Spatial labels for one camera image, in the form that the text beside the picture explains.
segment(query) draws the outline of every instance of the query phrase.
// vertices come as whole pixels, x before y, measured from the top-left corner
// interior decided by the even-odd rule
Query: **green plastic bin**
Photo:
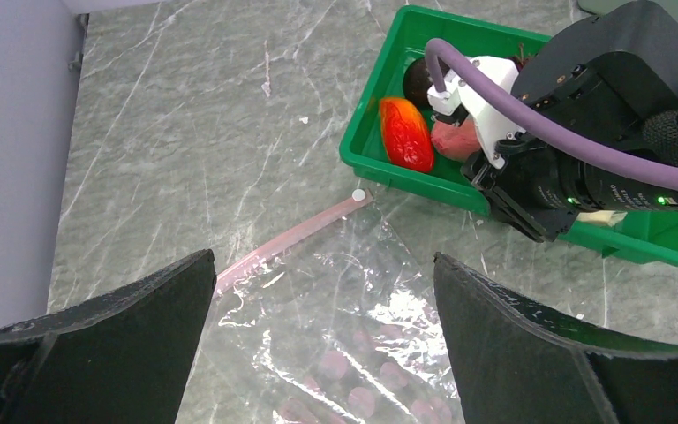
[[[380,50],[354,115],[339,147],[342,160],[358,177],[489,216],[489,206],[461,175],[461,165],[442,156],[429,174],[395,166],[388,161],[380,139],[379,99],[403,96],[404,71],[422,57],[426,43],[442,38],[467,56],[508,57],[535,54],[549,40],[507,26],[499,26],[419,6],[399,10]],[[430,114],[426,114],[428,124]],[[678,267],[678,212],[630,212],[614,228],[575,223],[561,239],[602,254],[634,263],[661,261]]]

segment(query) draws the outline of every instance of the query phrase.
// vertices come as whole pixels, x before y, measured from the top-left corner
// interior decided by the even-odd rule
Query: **transparent plastic bag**
[[[215,299],[178,415],[207,420],[463,422],[432,281],[373,204]]]

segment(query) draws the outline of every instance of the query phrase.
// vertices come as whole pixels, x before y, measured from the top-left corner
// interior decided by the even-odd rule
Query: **purple cable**
[[[434,38],[425,46],[425,62],[435,89],[439,92],[445,91],[446,85],[438,59],[454,70],[471,89],[504,117],[550,146],[579,161],[625,178],[678,190],[678,168],[622,153],[557,125],[492,82],[455,47],[442,39]]]

